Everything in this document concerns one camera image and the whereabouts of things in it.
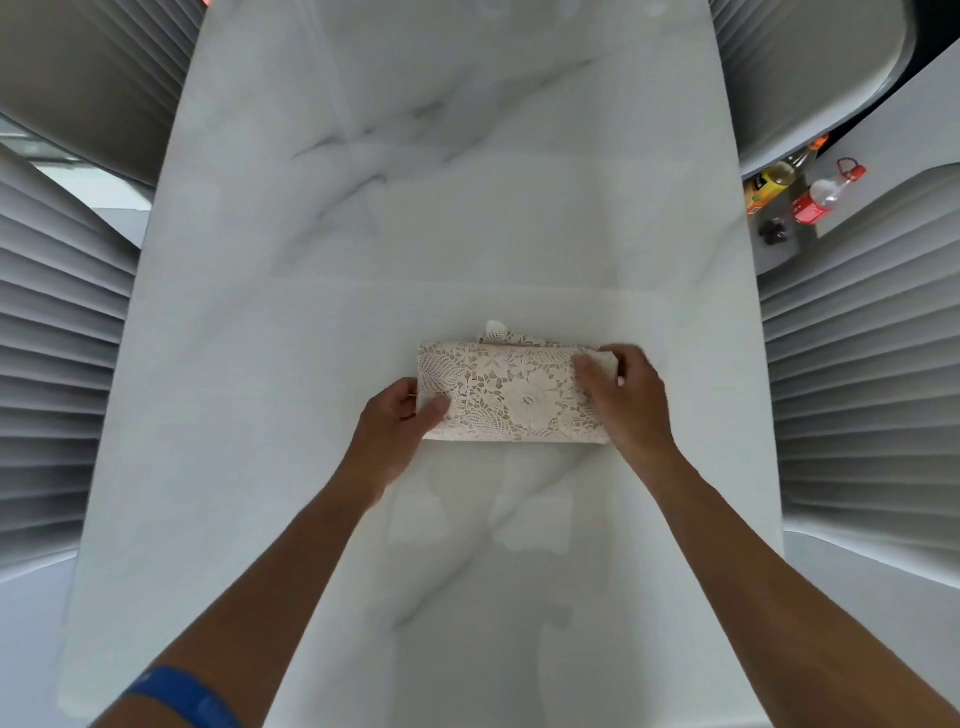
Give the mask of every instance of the lace fabric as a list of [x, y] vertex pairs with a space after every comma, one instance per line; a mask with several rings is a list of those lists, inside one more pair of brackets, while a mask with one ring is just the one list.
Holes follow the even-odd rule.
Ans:
[[[505, 346], [441, 343], [420, 347], [418, 409], [438, 395], [450, 397], [444, 421], [427, 438], [530, 443], [610, 441], [589, 399], [576, 385], [572, 358], [578, 353], [589, 354], [613, 380], [618, 367], [614, 354], [562, 347], [518, 336], [505, 328], [497, 331], [495, 340]], [[489, 337], [490, 328], [481, 338], [486, 341]]]

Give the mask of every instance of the person's left hand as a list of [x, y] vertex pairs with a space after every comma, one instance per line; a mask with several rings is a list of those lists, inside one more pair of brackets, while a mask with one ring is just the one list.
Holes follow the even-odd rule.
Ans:
[[437, 397], [417, 412], [417, 380], [396, 381], [367, 402], [353, 440], [330, 484], [375, 505], [413, 462], [420, 441], [440, 424], [450, 400]]

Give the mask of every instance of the floral lace motif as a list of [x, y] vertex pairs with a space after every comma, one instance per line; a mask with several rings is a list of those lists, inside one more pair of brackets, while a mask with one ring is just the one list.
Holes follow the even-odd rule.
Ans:
[[527, 336], [525, 333], [513, 333], [499, 321], [488, 321], [487, 332], [481, 334], [477, 341], [481, 344], [498, 344], [506, 347], [548, 347], [550, 349], [570, 349], [569, 344], [559, 341], [539, 339], [536, 336]]
[[[506, 333], [507, 340], [517, 340], [514, 334]], [[609, 352], [553, 344], [420, 347], [418, 408], [438, 395], [451, 400], [444, 421], [427, 437], [475, 442], [608, 443], [607, 431], [576, 385], [572, 358], [578, 353], [588, 353], [610, 379], [616, 377], [617, 359]]]

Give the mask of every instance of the countertop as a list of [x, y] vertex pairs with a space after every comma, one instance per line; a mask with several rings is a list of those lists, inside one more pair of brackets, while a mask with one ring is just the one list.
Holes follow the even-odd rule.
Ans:
[[[707, 0], [218, 0], [147, 232], [69, 615], [94, 716], [324, 485], [421, 341], [641, 344], [776, 548], [750, 238]], [[610, 448], [426, 443], [268, 724], [765, 720]]]

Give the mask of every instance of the blue wristband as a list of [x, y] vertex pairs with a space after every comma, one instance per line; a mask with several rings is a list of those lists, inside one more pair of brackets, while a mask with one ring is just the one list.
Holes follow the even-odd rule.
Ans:
[[173, 667], [147, 670], [123, 694], [151, 697], [196, 728], [243, 728], [215, 692]]

